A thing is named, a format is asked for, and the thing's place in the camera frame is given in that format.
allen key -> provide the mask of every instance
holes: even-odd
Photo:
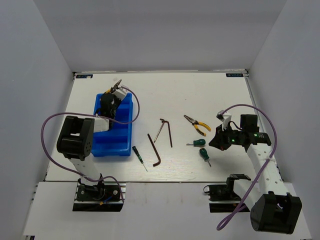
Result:
[[[148,138],[149,138],[150,143],[151,143],[151,145],[152,145],[152,147],[153,147],[153,150],[154,150],[154,152],[155,152],[155,154],[156,154],[156,156],[157,156],[157,158],[158,158],[158,162],[156,162],[156,163],[153,164],[153,166],[156,167],[156,166],[158,166],[158,165],[161,163],[161,159],[160,159],[159,153],[158,153],[158,151],[157,151],[157,149],[156,149],[156,146],[154,145],[154,142],[152,141],[151,136],[150,136],[149,133],[148,133]]]
[[[156,142],[156,140],[157,140],[157,138],[158,138],[158,136],[159,136],[159,134],[160,134],[160,132],[161,132],[161,130],[162,130],[162,128],[163,128],[163,126],[164,126],[164,124],[168,124],[169,138],[170,138],[170,145],[171,145],[171,147],[173,147],[173,146],[172,146],[172,139],[171,139],[170,123],[169,123],[169,121],[166,121],[166,120],[164,120],[163,118],[160,118],[160,121],[161,121],[162,125],[161,125],[161,127],[160,127],[160,129],[159,129],[158,133],[156,134],[155,139],[154,139],[154,141],[153,141],[153,142],[154,142],[154,143]]]

gray wall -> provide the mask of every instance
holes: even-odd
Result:
[[[17,240],[48,166],[41,125],[65,109],[72,72],[32,0],[0,1],[0,32],[0,238]]]
[[[34,0],[72,71],[249,68],[286,0]]]
[[[315,240],[320,239],[319,13],[320,1],[288,0],[249,71],[254,97],[277,129],[282,176],[301,197]]]

pliers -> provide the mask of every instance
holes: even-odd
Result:
[[[200,121],[197,121],[197,120],[194,120],[193,118],[187,116],[187,115],[183,115],[190,123],[192,123],[192,125],[194,126],[195,130],[200,133],[202,136],[206,136],[207,134],[204,133],[203,131],[201,131],[197,125],[200,125],[202,127],[205,127],[209,132],[211,132],[211,128],[203,123],[203,122],[200,122]]]

stubby screwdriver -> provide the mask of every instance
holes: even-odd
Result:
[[[195,147],[204,146],[204,145],[206,145],[206,140],[199,139],[199,140],[193,141],[193,143],[187,143],[186,145],[187,146],[195,146]]]
[[[201,156],[203,157],[203,159],[208,162],[208,164],[211,168],[211,164],[209,162],[209,156],[208,156],[207,150],[204,148],[200,148],[199,152],[200,152]]]
[[[142,163],[142,165],[144,166],[144,169],[148,172],[148,170],[146,169],[146,166],[144,165],[144,161],[142,160],[142,157],[140,156],[136,146],[132,147],[132,150],[134,151],[134,153],[136,154],[136,156],[138,157],[138,159],[140,160],[140,162]]]

blue plastic bin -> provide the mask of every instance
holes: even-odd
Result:
[[[93,114],[100,108],[100,97],[97,94]],[[123,99],[115,113],[115,120],[119,122],[132,121],[133,115],[132,94],[128,93]],[[93,134],[92,154],[95,157],[104,156],[130,156],[131,154],[132,123],[113,123],[109,131],[95,132]]]

